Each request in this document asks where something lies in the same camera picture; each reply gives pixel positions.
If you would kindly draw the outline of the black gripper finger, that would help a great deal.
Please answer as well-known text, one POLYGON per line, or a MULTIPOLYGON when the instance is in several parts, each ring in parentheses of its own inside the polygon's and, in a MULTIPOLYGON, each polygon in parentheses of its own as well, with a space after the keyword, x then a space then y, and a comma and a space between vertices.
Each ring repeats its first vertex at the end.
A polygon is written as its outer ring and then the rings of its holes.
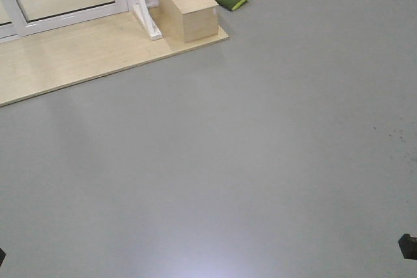
POLYGON ((3 264, 5 257, 6 253, 2 249, 0 249, 0 266, 3 264))
POLYGON ((417 259, 416 237, 410 234, 403 234, 398 240, 400 251, 404 259, 417 259))

